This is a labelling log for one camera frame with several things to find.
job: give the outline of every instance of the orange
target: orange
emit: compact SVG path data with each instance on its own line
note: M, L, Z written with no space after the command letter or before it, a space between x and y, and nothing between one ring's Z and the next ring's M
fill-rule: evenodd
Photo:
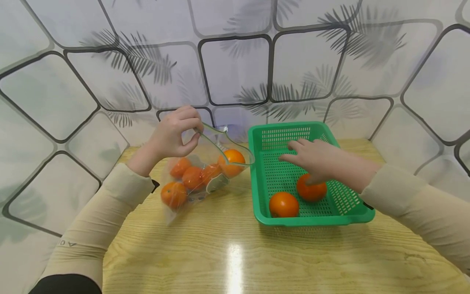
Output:
M269 200L269 212L272 217L296 217L298 211L298 201L290 193L278 192Z
M203 188L203 169L200 167L188 167L183 174L183 185L190 191Z
M318 202L326 196L326 183L307 186L306 181L308 180L309 176L309 174L305 174L297 180L297 192L299 196L302 197L302 199L305 201Z
M224 154L230 163L245 163L245 157L243 157L243 154L241 154L238 150L229 149L224 151ZM224 175L229 179L239 175L243 171L243 167L241 166L226 164L225 159L222 155L219 156L219 160L217 160L217 163L220 165L220 168L222 169Z
M188 193L186 188L180 182L169 182L160 192L160 198L172 210L177 210L186 203Z
M173 166L170 171L170 175L175 179L181 179L183 177L184 172L191 167L191 161L186 157L181 158L178 162Z
M222 169L220 168L220 165L218 163L213 163L211 165L206 166L201 175L204 185L207 186L213 178L220 175L221 173Z

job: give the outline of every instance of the beige sleeve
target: beige sleeve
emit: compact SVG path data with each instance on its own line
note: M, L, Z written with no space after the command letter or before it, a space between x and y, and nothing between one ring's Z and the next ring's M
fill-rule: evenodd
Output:
M407 226L470 275L470 203L384 165L360 197Z
M153 189L150 178L118 164L64 233L41 278L79 274L89 277L101 289L104 254L127 215Z

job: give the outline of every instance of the basket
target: basket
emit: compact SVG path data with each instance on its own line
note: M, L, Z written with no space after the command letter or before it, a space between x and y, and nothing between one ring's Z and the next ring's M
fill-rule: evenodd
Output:
M251 188L256 219L264 225L288 227L370 222L375 210L365 206L356 192L338 181L327 182L327 195L317 203L305 202L298 195L297 179L306 171L278 158L284 153L295 154L295 151L287 149L287 143L299 138L320 139L339 147L328 126L321 122L267 124L249 129L250 150L255 156L255 163L251 166ZM297 198L300 206L298 217L271 217L269 200L281 191Z

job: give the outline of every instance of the wooden table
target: wooden table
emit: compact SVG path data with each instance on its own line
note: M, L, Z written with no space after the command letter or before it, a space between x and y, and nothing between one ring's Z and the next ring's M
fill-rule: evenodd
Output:
M339 143L383 161L367 140ZM158 180L163 166L151 177ZM104 293L470 293L453 265L379 212L370 223L344 227L260 225L249 169L170 226L159 194L128 216L111 244Z

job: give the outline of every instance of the clear plastic bag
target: clear plastic bag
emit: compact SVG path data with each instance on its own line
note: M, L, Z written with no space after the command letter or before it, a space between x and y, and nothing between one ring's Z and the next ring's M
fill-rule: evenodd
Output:
M254 163L251 151L232 141L227 132L226 126L216 130L204 124L204 133L191 154L168 159L160 192L167 224ZM194 134L194 130L183 133L183 143Z

